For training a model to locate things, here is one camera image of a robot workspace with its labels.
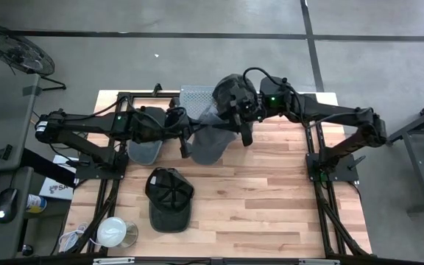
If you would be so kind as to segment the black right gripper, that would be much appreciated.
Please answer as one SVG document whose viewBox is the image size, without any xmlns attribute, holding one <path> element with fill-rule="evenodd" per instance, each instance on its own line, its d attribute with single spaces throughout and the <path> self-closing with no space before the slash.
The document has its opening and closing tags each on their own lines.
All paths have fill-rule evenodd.
<svg viewBox="0 0 424 265">
<path fill-rule="evenodd" d="M 249 146 L 253 143 L 253 123 L 249 122 L 262 122 L 266 110 L 256 93 L 239 86 L 233 87 L 230 92 L 230 110 L 237 121 L 246 122 L 241 124 L 241 139 L 244 146 Z"/>
</svg>

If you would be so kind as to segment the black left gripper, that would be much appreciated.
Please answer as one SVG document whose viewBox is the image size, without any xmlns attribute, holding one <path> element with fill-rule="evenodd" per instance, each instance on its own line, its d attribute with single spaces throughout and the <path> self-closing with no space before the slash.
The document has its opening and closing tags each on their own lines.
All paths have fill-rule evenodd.
<svg viewBox="0 0 424 265">
<path fill-rule="evenodd" d="M 186 109 L 184 107 L 170 107 L 166 111 L 162 136 L 163 138 L 180 138 L 182 158 L 189 158 L 192 154 L 191 144 L 188 142 L 191 135 L 191 122 Z"/>
</svg>

